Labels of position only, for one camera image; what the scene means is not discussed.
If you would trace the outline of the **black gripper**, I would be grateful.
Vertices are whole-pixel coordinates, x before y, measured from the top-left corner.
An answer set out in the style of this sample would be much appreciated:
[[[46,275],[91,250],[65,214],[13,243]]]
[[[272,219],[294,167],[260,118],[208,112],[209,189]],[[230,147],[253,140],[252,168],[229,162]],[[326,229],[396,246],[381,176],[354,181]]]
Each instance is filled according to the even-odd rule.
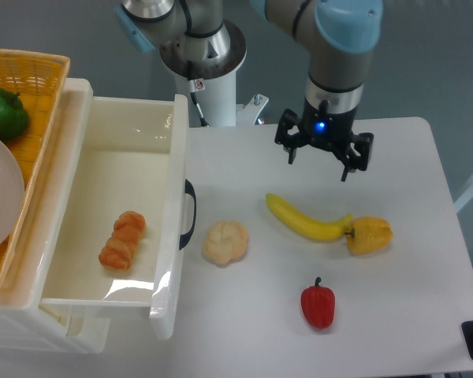
[[[327,113],[305,99],[301,118],[291,109],[284,110],[274,141],[288,153],[290,165],[296,158],[296,150],[306,145],[337,152],[337,158],[344,166],[341,181],[345,182],[349,173],[367,170],[374,142],[373,133],[352,132],[356,110],[357,107],[345,113]]]

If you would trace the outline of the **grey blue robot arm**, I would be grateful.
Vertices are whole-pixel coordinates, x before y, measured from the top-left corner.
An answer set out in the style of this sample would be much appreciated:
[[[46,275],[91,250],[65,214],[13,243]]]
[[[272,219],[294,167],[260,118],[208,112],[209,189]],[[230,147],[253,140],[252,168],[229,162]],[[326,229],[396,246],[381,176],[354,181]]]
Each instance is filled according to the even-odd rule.
[[[363,171],[374,136],[352,124],[380,36],[380,1],[255,1],[254,9],[309,54],[304,109],[287,109],[275,141],[290,159],[303,146],[328,151],[345,173]],[[122,1],[117,22],[141,52],[158,50],[177,90],[189,101],[193,127],[255,123],[236,104],[236,72],[247,53],[242,31],[220,1]]]

